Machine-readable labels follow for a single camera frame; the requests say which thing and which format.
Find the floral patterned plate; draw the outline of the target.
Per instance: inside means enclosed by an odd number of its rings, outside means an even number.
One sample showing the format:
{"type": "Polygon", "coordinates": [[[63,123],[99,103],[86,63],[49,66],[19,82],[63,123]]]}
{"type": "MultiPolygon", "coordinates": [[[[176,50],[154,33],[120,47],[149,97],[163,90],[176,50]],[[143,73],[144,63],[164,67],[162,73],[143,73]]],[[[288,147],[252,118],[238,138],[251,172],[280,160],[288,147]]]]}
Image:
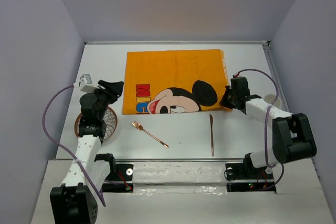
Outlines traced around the floral patterned plate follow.
{"type": "MultiPolygon", "coordinates": [[[[79,137],[79,123],[80,123],[80,118],[82,116],[82,113],[80,113],[74,123],[74,133],[76,137],[79,137]]],[[[106,127],[106,133],[104,136],[104,141],[106,141],[107,139],[109,139],[115,132],[117,125],[118,125],[118,118],[116,113],[114,112],[114,110],[111,107],[108,107],[108,109],[106,110],[104,117],[103,117],[107,127],[106,127]]]]}

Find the white paper cup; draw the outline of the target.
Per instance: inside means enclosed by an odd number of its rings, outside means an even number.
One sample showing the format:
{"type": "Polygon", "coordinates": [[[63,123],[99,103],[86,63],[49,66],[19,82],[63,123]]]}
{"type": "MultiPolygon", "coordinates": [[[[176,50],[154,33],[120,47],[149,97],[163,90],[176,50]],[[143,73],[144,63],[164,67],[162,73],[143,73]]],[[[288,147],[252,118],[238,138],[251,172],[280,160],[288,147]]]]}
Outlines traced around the white paper cup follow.
{"type": "Polygon", "coordinates": [[[273,106],[281,109],[281,106],[282,106],[282,101],[281,101],[281,98],[278,97],[276,99],[276,95],[275,94],[267,94],[266,96],[264,96],[264,100],[269,103],[269,104],[272,104],[273,106]]]}

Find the yellow cartoon mouse placemat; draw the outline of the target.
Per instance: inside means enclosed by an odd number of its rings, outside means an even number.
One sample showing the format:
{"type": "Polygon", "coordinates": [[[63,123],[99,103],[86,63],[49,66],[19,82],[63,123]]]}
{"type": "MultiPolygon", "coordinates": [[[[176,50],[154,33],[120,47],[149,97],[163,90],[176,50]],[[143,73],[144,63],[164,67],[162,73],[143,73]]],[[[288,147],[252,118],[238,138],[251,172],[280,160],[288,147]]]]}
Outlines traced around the yellow cartoon mouse placemat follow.
{"type": "Polygon", "coordinates": [[[220,110],[228,85],[221,49],[129,52],[123,114],[220,110]]]}

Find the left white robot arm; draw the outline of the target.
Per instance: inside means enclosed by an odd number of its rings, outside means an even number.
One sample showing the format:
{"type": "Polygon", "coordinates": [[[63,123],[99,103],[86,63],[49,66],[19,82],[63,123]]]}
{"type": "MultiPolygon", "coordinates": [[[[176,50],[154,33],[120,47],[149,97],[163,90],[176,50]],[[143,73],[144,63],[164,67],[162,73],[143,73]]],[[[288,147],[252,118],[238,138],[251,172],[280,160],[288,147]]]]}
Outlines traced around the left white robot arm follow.
{"type": "Polygon", "coordinates": [[[99,154],[98,151],[106,134],[104,115],[109,105],[122,95],[123,86],[122,81],[103,80],[95,86],[86,77],[72,85],[84,94],[79,100],[81,117],[76,151],[57,143],[72,157],[72,163],[60,186],[50,192],[55,223],[95,223],[98,202],[106,205],[102,186],[106,179],[115,176],[116,162],[112,154],[99,154]]]}

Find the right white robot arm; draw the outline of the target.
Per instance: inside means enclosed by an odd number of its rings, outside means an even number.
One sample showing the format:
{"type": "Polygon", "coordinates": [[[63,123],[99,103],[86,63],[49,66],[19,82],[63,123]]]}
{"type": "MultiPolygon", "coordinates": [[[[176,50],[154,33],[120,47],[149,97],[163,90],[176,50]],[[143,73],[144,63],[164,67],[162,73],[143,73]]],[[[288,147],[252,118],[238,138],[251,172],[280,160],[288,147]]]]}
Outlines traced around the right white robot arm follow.
{"type": "Polygon", "coordinates": [[[241,171],[248,178],[258,175],[261,168],[286,164],[317,154],[317,146],[308,117],[303,113],[283,111],[262,97],[250,94],[245,77],[231,78],[220,105],[236,109],[264,124],[264,149],[248,153],[243,159],[241,171]],[[268,130],[272,132],[268,144],[268,130]]]}

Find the copper knife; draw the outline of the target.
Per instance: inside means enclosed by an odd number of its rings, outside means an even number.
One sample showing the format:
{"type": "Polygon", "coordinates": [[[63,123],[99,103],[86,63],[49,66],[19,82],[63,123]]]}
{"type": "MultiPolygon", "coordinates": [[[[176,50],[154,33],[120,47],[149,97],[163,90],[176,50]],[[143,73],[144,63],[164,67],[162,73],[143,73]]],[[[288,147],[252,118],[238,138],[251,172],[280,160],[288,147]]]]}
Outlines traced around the copper knife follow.
{"type": "Polygon", "coordinates": [[[213,116],[209,114],[209,122],[211,128],[211,154],[214,156],[214,137],[213,137],[213,116]]]}

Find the copper fork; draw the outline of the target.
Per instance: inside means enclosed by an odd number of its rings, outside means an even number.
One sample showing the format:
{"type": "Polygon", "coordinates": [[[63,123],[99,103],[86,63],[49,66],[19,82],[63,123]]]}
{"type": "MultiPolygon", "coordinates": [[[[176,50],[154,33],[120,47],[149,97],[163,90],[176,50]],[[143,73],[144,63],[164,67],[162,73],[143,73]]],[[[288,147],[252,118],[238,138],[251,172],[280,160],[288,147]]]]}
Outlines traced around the copper fork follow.
{"type": "Polygon", "coordinates": [[[163,145],[165,148],[169,148],[169,146],[166,144],[166,143],[164,143],[163,141],[161,141],[159,138],[157,138],[156,136],[154,136],[153,134],[151,134],[150,132],[148,132],[147,130],[145,130],[144,128],[143,128],[143,126],[140,124],[140,123],[138,123],[138,122],[136,122],[136,121],[132,121],[132,125],[136,128],[136,129],[138,129],[139,131],[143,131],[143,132],[145,132],[147,135],[149,135],[150,137],[152,137],[153,139],[155,139],[157,142],[159,142],[161,145],[163,145]]]}

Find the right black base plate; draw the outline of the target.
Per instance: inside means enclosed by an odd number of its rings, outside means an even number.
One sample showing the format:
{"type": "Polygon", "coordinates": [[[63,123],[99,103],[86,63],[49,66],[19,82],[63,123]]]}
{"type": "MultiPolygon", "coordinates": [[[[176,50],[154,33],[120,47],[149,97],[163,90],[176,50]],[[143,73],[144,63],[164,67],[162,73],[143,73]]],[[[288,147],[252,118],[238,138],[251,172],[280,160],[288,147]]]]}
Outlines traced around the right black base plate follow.
{"type": "Polygon", "coordinates": [[[243,163],[227,163],[223,175],[229,193],[276,192],[272,170],[266,167],[247,169],[243,163]]]}

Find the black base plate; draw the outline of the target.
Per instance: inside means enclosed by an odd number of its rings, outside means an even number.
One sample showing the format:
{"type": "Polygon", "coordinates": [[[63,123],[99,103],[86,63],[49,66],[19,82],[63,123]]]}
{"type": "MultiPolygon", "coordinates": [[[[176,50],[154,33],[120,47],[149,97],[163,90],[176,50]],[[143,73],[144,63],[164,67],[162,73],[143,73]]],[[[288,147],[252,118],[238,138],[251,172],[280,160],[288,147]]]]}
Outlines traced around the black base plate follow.
{"type": "Polygon", "coordinates": [[[223,175],[229,193],[276,192],[272,170],[266,167],[247,169],[243,163],[227,163],[223,175]]]}
{"type": "Polygon", "coordinates": [[[114,173],[110,173],[103,186],[103,193],[132,193],[134,165],[132,163],[117,163],[114,173]]]}

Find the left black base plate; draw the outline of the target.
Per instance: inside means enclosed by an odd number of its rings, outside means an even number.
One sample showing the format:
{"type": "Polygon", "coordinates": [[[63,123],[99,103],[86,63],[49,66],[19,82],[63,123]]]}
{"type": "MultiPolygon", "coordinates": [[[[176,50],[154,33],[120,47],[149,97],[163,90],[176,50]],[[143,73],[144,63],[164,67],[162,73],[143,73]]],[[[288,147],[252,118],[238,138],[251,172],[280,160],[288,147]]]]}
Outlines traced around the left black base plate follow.
{"type": "Polygon", "coordinates": [[[103,186],[103,193],[132,193],[134,165],[132,163],[117,163],[114,173],[110,173],[103,186]]]}

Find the aluminium table edge rail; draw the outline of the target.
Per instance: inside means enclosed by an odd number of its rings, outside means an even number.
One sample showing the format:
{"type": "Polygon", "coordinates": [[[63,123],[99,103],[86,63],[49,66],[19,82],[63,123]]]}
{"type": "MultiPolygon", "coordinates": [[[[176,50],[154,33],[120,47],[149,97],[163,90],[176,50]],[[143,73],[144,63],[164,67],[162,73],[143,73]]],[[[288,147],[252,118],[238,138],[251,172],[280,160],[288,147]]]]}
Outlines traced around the aluminium table edge rail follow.
{"type": "Polygon", "coordinates": [[[116,162],[241,162],[243,158],[116,158],[116,162]]]}

